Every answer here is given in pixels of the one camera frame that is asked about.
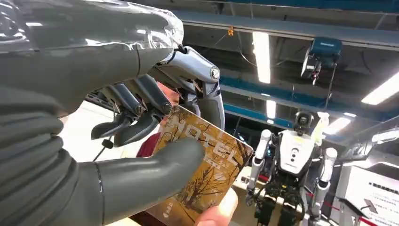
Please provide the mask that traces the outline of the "person's hand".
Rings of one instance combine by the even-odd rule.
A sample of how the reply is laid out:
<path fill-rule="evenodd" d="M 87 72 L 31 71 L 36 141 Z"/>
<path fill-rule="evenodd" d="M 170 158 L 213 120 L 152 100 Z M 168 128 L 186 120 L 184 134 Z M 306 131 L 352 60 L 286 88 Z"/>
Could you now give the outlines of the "person's hand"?
<path fill-rule="evenodd" d="M 195 226 L 228 226 L 238 205 L 238 196 L 230 188 L 217 206 L 202 212 Z"/>

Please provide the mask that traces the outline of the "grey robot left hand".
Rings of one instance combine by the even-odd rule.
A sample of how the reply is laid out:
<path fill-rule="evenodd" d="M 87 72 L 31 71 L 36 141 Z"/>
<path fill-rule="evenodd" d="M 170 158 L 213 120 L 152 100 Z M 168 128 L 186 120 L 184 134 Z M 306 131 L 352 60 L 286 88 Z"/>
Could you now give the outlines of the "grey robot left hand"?
<path fill-rule="evenodd" d="M 62 118 L 101 91 L 120 113 L 92 138 L 143 138 L 173 110 L 158 82 L 223 129 L 220 70 L 183 39 L 173 12 L 129 1 L 1 1 L 1 225 L 102 226 L 186 186 L 205 156 L 195 138 L 147 158 L 77 162 L 59 136 Z"/>

